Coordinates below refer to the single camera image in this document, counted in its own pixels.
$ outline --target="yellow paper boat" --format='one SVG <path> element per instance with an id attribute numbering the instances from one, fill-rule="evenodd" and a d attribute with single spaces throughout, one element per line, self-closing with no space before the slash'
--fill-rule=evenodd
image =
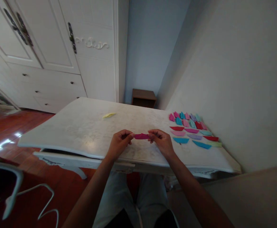
<path id="1" fill-rule="evenodd" d="M 108 113 L 108 114 L 105 114 L 104 116 L 103 116 L 103 119 L 104 118 L 107 118 L 107 117 L 111 117 L 111 116 L 113 116 L 113 115 L 115 115 L 116 113 Z"/>

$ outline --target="pink paper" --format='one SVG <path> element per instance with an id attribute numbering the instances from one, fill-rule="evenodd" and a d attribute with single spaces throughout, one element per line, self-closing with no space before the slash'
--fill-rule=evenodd
<path id="1" fill-rule="evenodd" d="M 171 131 L 171 132 L 176 136 L 184 136 L 186 134 L 186 132 L 184 131 Z"/>
<path id="2" fill-rule="evenodd" d="M 184 127 L 189 127 L 189 123 L 187 122 L 187 120 L 182 120 L 182 122 L 183 122 Z"/>
<path id="3" fill-rule="evenodd" d="M 186 119 L 190 119 L 190 116 L 189 116 L 188 113 L 185 113 L 185 118 L 186 118 Z"/>
<path id="4" fill-rule="evenodd" d="M 185 131 L 188 131 L 190 133 L 195 133 L 195 134 L 199 132 L 199 130 L 191 129 L 191 128 L 185 128 Z"/>
<path id="5" fill-rule="evenodd" d="M 135 135 L 134 138 L 135 139 L 148 139 L 149 136 L 147 134 L 141 133 L 141 134 Z"/>
<path id="6" fill-rule="evenodd" d="M 169 115 L 169 120 L 175 122 L 175 118 L 174 118 L 174 116 L 172 115 L 172 113 L 170 113 L 170 115 Z"/>
<path id="7" fill-rule="evenodd" d="M 178 114 L 177 112 L 174 112 L 173 114 L 174 114 L 174 116 L 175 116 L 176 118 L 177 118 L 177 117 L 180 118 L 180 116 L 179 116 L 179 114 Z"/>
<path id="8" fill-rule="evenodd" d="M 204 129 L 204 130 L 208 130 L 208 128 L 207 128 L 207 126 L 201 121 L 201 125 L 202 125 L 202 128 Z"/>

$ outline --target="door handle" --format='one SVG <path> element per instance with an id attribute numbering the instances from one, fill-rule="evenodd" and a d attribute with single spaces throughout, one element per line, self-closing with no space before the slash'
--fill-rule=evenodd
<path id="1" fill-rule="evenodd" d="M 69 39 L 70 39 L 70 41 L 72 43 L 74 53 L 77 54 L 75 40 L 74 40 L 74 36 L 73 36 L 73 30 L 72 30 L 70 22 L 68 22 L 68 26 L 69 26 L 69 31 L 70 31 L 70 37 L 69 37 Z"/>
<path id="2" fill-rule="evenodd" d="M 5 11 L 5 14 L 8 16 L 9 20 L 12 23 L 12 29 L 17 31 L 18 34 L 20 35 L 21 39 L 23 40 L 23 42 L 25 43 L 25 45 L 28 45 L 27 41 L 25 40 L 24 36 L 22 35 L 22 33 L 20 32 L 19 28 L 17 27 L 16 23 L 14 22 L 13 18 L 11 17 L 11 15 L 9 14 L 9 12 L 6 9 L 3 9 Z"/>
<path id="3" fill-rule="evenodd" d="M 19 20 L 19 23 L 20 23 L 20 29 L 21 31 L 23 32 L 23 34 L 25 35 L 25 37 L 27 38 L 28 42 L 30 43 L 30 45 L 33 47 L 33 43 L 32 43 L 32 40 L 31 40 L 31 37 L 30 35 L 28 34 L 28 30 L 27 28 L 25 27 L 24 25 L 24 22 L 20 16 L 19 13 L 17 13 L 17 17 L 18 17 L 18 20 Z"/>

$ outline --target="leg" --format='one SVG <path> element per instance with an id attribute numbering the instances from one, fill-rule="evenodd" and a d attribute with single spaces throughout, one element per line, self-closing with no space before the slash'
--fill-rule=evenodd
<path id="1" fill-rule="evenodd" d="M 77 173 L 83 180 L 87 178 L 85 173 L 80 168 L 78 168 L 76 166 L 65 166 L 65 165 L 62 166 L 62 165 L 60 165 L 60 167 Z"/>
<path id="2" fill-rule="evenodd" d="M 126 174 L 111 172 L 98 207 L 93 228 L 105 227 L 122 209 L 126 210 L 132 225 L 139 227 L 138 214 L 127 186 Z"/>
<path id="3" fill-rule="evenodd" d="M 166 210 L 170 210 L 167 193 L 160 175 L 140 173 L 140 176 L 137 206 L 141 213 L 143 227 L 153 228 L 158 217 Z"/>

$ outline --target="forearm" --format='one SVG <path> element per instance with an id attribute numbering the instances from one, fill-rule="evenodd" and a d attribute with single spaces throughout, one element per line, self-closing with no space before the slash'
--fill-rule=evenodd
<path id="1" fill-rule="evenodd" d="M 105 157 L 85 188 L 63 228 L 92 227 L 114 160 Z"/>
<path id="2" fill-rule="evenodd" d="M 194 178 L 175 153 L 166 157 L 183 192 L 203 228 L 234 227 L 224 211 Z"/>

